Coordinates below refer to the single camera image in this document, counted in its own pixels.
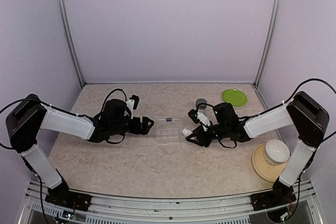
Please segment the small white-capped pill bottle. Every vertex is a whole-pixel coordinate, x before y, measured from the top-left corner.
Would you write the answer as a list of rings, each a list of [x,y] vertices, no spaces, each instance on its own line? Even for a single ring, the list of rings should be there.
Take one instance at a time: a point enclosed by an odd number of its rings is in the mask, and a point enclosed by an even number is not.
[[[183,129],[182,134],[184,135],[185,138],[188,138],[189,136],[193,134],[193,132],[188,129]]]

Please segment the orange grey-capped pill bottle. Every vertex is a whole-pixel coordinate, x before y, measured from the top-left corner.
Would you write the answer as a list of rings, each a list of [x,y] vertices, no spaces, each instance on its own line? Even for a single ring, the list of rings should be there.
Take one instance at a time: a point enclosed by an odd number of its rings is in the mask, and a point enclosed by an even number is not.
[[[198,113],[202,113],[203,115],[206,115],[207,101],[203,98],[197,99],[195,102],[195,108]]]

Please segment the clear plastic pill organizer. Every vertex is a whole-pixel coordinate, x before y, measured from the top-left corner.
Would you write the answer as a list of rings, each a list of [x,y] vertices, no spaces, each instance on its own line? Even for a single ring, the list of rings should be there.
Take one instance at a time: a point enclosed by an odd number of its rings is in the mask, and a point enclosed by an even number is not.
[[[155,120],[155,142],[157,145],[178,144],[185,141],[182,118],[158,118]]]

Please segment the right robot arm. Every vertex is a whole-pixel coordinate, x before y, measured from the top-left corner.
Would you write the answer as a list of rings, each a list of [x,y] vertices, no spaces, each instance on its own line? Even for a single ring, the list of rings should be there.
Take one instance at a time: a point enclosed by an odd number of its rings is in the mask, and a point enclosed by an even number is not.
[[[327,140],[329,113],[304,91],[254,116],[238,116],[233,105],[227,102],[213,106],[212,111],[216,123],[197,108],[188,112],[189,118],[198,125],[192,131],[183,129],[182,134],[188,142],[209,147],[212,141],[220,142],[225,138],[237,144],[286,128],[296,132],[297,143],[289,162],[275,181],[279,185],[268,194],[273,205],[279,205],[288,198],[288,188],[305,172],[319,146]]]

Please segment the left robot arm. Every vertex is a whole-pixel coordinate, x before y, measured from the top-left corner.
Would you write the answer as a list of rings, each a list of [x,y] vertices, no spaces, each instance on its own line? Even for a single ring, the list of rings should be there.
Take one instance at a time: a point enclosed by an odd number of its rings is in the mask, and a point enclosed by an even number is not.
[[[10,149],[15,150],[49,189],[53,197],[66,206],[73,201],[73,193],[61,174],[52,166],[48,157],[37,143],[40,131],[66,134],[90,143],[111,141],[113,136],[126,134],[148,135],[154,121],[146,116],[136,117],[139,97],[133,95],[126,100],[105,99],[100,112],[91,117],[72,113],[42,101],[30,94],[12,102],[15,109],[5,119]]]

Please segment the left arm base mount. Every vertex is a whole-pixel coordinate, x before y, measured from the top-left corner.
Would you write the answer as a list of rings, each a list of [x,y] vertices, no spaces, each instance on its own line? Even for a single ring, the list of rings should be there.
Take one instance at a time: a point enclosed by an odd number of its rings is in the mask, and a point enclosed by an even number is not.
[[[87,212],[91,203],[91,196],[72,191],[67,186],[59,185],[54,189],[48,188],[45,201],[72,210]]]

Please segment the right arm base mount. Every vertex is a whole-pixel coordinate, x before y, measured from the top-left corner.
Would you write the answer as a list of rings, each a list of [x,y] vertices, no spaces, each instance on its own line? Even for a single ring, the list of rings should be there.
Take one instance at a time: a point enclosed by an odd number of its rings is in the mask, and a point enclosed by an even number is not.
[[[271,190],[252,194],[250,199],[254,211],[259,211],[296,201],[296,196],[292,186],[286,186],[276,180]]]

